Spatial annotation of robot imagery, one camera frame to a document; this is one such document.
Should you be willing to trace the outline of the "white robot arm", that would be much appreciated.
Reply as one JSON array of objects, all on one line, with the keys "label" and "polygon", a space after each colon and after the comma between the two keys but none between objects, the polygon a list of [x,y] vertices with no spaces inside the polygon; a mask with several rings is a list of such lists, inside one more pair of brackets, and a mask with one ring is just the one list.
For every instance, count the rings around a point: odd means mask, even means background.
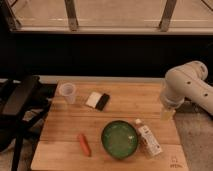
[{"label": "white robot arm", "polygon": [[213,86],[205,82],[207,76],[208,69],[200,61],[191,61],[169,69],[159,96],[162,103],[161,119],[170,119],[186,98],[213,117]]}]

